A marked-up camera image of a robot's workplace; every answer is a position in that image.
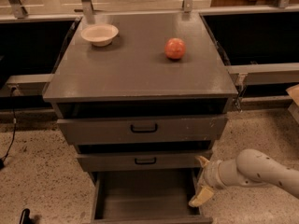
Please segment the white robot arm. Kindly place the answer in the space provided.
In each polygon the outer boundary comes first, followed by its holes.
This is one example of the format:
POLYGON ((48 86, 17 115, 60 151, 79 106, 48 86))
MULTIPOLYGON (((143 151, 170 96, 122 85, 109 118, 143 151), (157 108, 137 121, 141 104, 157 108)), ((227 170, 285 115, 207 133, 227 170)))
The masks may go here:
POLYGON ((227 161, 209 161, 197 156, 202 176, 197 180, 190 207, 199 207, 220 189, 232 186, 255 188, 273 185, 299 198, 299 171, 273 160, 256 149, 244 149, 227 161))

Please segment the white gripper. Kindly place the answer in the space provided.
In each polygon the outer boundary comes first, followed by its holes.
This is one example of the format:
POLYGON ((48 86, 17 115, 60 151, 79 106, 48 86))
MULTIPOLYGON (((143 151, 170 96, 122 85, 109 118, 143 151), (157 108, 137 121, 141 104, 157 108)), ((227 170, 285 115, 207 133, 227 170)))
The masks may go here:
POLYGON ((225 189, 226 186, 221 181, 219 167, 221 161, 209 161, 204 156, 195 157, 202 168, 204 168, 204 179, 208 186, 199 186, 194 196, 189 200, 190 207, 199 207, 209 201, 214 196, 213 189, 225 189))

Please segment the yellow robot base part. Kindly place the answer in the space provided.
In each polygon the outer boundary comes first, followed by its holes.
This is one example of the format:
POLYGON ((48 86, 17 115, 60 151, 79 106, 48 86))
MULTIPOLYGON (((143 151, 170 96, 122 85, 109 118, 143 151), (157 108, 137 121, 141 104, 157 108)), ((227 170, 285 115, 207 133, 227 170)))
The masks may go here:
POLYGON ((292 103, 288 110, 295 121, 299 124, 299 84, 289 87, 286 92, 292 98, 292 103))

